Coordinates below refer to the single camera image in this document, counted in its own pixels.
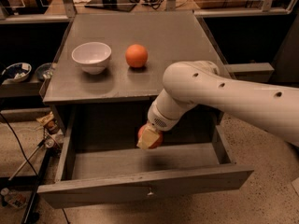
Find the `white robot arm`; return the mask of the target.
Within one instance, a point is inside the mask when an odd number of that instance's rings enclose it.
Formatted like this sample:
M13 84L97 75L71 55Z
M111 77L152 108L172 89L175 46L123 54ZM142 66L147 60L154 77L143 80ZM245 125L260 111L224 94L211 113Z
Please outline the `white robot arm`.
M137 146L142 149L159 146L163 133L197 105L219 109L299 147L298 88L222 77L209 61L169 65L163 86L138 132Z

